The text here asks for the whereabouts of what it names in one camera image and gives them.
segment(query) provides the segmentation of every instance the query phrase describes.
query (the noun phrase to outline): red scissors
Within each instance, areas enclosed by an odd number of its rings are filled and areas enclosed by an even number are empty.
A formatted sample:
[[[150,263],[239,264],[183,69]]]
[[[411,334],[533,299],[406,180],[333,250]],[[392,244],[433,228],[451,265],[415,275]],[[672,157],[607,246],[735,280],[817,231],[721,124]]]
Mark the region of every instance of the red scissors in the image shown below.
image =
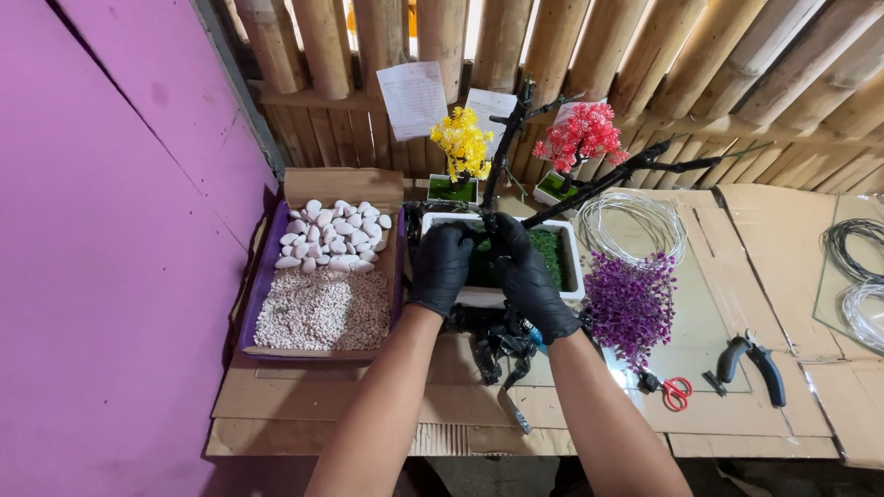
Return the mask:
[[[675,412],[681,412],[688,408],[688,397],[694,394],[694,387],[690,382],[680,376],[671,379],[664,379],[659,374],[646,370],[657,377],[657,380],[663,386],[663,403]],[[684,385],[684,389],[679,388],[675,383],[679,382]]]

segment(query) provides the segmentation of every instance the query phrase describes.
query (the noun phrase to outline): black wire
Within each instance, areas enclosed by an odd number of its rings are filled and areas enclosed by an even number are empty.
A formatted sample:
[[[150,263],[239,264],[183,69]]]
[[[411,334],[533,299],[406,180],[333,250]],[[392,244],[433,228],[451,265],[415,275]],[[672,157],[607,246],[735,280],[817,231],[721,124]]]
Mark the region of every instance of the black wire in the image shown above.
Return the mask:
[[[879,250],[884,251],[884,224],[873,219],[848,219],[823,233],[826,257],[838,271],[855,281],[884,285],[884,274],[867,270],[850,256],[847,251],[847,237],[850,235],[865,238],[878,246]]]

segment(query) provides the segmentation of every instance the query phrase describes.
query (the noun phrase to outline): artificial grass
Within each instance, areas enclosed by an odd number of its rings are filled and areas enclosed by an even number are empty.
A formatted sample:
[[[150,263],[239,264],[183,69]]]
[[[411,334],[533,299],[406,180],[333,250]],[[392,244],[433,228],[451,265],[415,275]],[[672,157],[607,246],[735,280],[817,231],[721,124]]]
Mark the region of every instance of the artificial grass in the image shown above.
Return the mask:
[[[552,282],[561,291],[562,280],[565,276],[565,244],[562,242],[561,236],[557,233],[534,229],[528,231],[528,237],[531,239],[531,245],[544,258],[546,269],[552,276]],[[494,270],[492,245],[488,240],[473,248],[473,253],[469,257],[467,286],[500,288],[500,280]]]
[[[577,188],[572,186],[565,195],[560,194],[559,188],[561,188],[561,184],[564,182],[565,180],[559,178],[558,176],[547,174],[546,177],[544,177],[544,180],[541,181],[540,184],[537,186],[541,190],[549,195],[552,195],[553,198],[561,202],[571,195],[577,193]]]
[[[451,191],[451,181],[448,178],[433,178],[430,180],[429,194],[427,198],[430,200],[447,200],[455,202],[475,202],[476,193],[479,184],[476,181],[470,181],[456,192]]]

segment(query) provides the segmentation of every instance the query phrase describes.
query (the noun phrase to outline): white planter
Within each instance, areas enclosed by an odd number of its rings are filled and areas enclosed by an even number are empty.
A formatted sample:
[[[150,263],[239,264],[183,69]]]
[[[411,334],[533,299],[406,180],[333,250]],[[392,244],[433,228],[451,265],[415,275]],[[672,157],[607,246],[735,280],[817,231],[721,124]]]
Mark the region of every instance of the white planter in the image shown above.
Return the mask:
[[[564,178],[562,178],[561,175],[559,175],[557,172],[549,171],[534,186],[534,194],[533,195],[534,195],[534,200],[536,200],[540,203],[545,203],[546,205],[553,206],[553,205],[559,203],[559,199],[557,199],[556,197],[554,197],[552,195],[549,195],[548,193],[546,193],[545,191],[540,189],[540,183],[543,183],[544,180],[546,179],[546,177],[549,175],[552,175],[552,176],[555,176],[556,178],[560,178],[560,179],[564,180]],[[573,219],[573,218],[577,217],[577,210],[568,209],[568,210],[562,212],[561,215],[564,216],[565,219]]]
[[[431,174],[430,181],[432,181],[432,180],[445,180],[446,182],[450,183],[451,177],[448,176],[447,174]],[[469,203],[470,207],[476,207],[476,206],[478,206],[478,202],[479,202],[479,180],[477,180],[476,178],[470,178],[468,181],[468,184],[462,185],[461,188],[472,187],[471,185],[476,185],[475,186],[476,190],[475,190],[475,193],[473,194],[473,200],[468,203]],[[451,204],[457,203],[454,200],[443,200],[440,198],[430,198],[430,189],[428,187],[427,187],[427,200],[434,200],[436,202],[451,203]]]
[[[421,235],[427,233],[433,223],[444,223],[446,221],[466,221],[467,223],[479,222],[481,218],[478,214],[460,214],[449,212],[430,212],[423,215],[421,223]],[[577,254],[577,238],[574,235],[574,227],[565,221],[545,221],[542,225],[533,229],[546,230],[554,233],[561,233],[565,249],[566,265],[564,271],[564,280],[562,281],[563,292],[559,292],[561,299],[564,301],[579,301],[586,295],[583,288],[583,273],[580,271],[580,257]],[[457,302],[470,307],[496,308],[503,309],[503,291],[499,288],[484,287],[464,287],[457,294]]]

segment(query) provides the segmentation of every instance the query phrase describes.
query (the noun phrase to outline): black glove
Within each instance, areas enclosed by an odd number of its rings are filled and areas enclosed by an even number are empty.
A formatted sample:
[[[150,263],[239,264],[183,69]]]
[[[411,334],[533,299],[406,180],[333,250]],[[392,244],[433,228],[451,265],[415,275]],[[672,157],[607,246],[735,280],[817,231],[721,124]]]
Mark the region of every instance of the black glove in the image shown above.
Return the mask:
[[[580,329],[522,223],[502,212],[494,217],[498,230],[491,237],[492,250],[503,295],[540,331],[545,345]]]
[[[448,317],[457,293],[467,282],[473,230],[462,221],[434,225],[417,247],[411,267],[408,302]]]

